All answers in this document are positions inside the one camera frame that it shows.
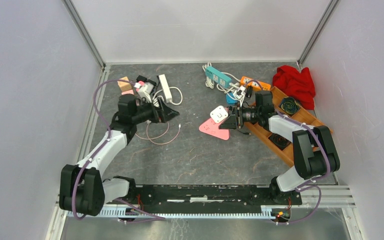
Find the pink square power strip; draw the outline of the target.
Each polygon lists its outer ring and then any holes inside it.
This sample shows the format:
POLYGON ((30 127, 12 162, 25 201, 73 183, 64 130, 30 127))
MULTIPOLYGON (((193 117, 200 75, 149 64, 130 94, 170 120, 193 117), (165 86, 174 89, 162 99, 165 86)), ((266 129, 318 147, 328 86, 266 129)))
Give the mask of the pink square power strip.
POLYGON ((202 123, 198 130, 204 134, 213 136, 215 138, 227 141, 230 138, 228 129, 220 129, 221 123, 216 123, 211 117, 202 123))

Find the wooden cube adapter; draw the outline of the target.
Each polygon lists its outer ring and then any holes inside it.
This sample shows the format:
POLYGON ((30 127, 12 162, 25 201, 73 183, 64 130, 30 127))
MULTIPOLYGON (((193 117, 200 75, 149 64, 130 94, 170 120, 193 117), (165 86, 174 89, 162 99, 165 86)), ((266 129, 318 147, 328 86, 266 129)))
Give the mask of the wooden cube adapter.
POLYGON ((117 81, 117 85, 120 88, 122 93, 128 92, 133 89, 131 82, 127 76, 120 78, 117 81))

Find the black power adapter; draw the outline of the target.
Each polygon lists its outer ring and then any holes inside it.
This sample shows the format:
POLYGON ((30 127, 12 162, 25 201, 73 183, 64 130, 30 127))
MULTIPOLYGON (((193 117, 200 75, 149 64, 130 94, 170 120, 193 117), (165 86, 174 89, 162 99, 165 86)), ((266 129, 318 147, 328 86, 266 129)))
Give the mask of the black power adapter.
POLYGON ((252 94, 253 94, 253 87, 251 85, 249 85, 246 87, 245 96, 246 96, 246 98, 250 99, 252 97, 252 94))

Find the white charger plug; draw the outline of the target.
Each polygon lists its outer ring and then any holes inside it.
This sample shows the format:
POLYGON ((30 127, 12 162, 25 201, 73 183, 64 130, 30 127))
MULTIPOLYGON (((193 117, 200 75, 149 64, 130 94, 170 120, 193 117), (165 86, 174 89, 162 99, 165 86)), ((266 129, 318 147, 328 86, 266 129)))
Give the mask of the white charger plug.
POLYGON ((223 122, 228 116, 228 109, 222 105, 217 106, 210 112, 210 117, 216 124, 223 122))

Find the blue folding extension socket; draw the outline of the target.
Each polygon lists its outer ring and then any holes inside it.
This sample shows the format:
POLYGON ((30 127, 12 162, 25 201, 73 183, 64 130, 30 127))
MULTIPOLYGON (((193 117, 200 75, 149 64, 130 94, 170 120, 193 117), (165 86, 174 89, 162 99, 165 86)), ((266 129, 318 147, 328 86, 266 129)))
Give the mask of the blue folding extension socket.
POLYGON ((238 101, 231 94, 226 94, 225 98, 226 98, 226 102, 227 102, 228 105, 233 105, 233 104, 235 104, 238 101))

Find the pink plug adapter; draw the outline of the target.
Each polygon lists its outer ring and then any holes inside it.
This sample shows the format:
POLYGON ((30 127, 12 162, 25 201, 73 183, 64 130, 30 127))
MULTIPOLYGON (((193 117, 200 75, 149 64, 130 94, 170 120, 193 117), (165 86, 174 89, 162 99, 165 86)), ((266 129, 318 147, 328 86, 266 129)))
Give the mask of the pink plug adapter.
POLYGON ((134 95, 134 90, 133 89, 130 89, 130 90, 127 90, 127 91, 123 91, 121 93, 122 95, 134 95))

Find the teal power strip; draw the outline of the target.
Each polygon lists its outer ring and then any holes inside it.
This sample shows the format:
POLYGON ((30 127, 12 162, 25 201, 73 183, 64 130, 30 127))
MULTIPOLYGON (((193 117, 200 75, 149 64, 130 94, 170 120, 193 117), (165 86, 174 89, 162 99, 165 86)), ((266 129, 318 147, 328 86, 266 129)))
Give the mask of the teal power strip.
POLYGON ((223 88, 228 88, 231 86, 232 79, 212 66, 207 66, 205 68, 205 75, 213 83, 216 83, 223 88))

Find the white usb power strip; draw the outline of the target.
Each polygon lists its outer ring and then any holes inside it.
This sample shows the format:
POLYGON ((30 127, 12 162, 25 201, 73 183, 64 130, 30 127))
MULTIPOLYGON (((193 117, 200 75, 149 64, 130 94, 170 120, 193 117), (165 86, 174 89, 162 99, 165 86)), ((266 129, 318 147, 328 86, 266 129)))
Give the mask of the white usb power strip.
POLYGON ((173 102, 173 96, 170 90, 170 86, 168 84, 167 78, 165 74, 160 74, 157 76, 160 86, 162 88, 162 92, 164 94, 165 101, 167 103, 172 103, 173 102))

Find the small black adapter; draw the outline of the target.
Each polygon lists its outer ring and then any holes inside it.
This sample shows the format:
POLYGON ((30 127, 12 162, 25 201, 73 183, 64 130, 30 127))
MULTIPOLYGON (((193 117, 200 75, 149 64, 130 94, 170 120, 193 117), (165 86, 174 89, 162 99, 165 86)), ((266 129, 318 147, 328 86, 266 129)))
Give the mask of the small black adapter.
POLYGON ((136 78, 136 81, 137 81, 137 82, 144 82, 144 83, 146 83, 146 82, 148 81, 148 79, 147 79, 145 76, 139 75, 139 76, 136 78))

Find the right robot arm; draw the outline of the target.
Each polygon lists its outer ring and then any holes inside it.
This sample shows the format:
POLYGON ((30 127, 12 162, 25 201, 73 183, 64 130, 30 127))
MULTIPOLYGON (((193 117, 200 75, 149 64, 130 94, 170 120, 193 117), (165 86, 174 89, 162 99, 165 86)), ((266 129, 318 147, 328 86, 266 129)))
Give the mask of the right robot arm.
POLYGON ((300 192, 309 182, 324 179, 340 169, 330 129, 325 125, 299 122, 276 110, 270 91, 257 92, 254 106, 244 107, 238 102, 223 119, 219 129, 239 130, 245 123, 257 123, 292 144, 293 166, 270 183, 268 196, 275 204, 286 201, 289 192, 300 192))

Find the orange power strip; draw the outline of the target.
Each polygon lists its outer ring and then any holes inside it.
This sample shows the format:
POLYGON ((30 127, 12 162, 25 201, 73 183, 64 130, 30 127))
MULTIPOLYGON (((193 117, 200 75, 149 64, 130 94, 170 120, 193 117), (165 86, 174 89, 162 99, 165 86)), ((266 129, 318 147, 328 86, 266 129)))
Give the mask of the orange power strip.
POLYGON ((243 76, 240 79, 241 86, 252 86, 254 91, 270 91, 272 86, 269 83, 265 83, 262 81, 254 80, 253 78, 243 76))

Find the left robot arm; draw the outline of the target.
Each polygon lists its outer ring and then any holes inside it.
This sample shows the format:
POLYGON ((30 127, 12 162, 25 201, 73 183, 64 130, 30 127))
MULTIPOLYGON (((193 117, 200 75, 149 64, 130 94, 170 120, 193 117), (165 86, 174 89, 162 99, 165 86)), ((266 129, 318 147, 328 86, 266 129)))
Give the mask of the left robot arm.
POLYGON ((137 132, 137 125, 150 121, 167 123, 179 116, 161 99, 159 106, 139 100, 133 94, 121 95, 118 110, 113 115, 107 132, 98 145, 76 164, 67 164, 61 170, 59 207, 70 211, 78 220, 97 216, 104 204, 116 199, 125 204, 137 198, 136 182, 132 178, 115 176, 103 181, 102 176, 116 155, 123 150, 137 132))

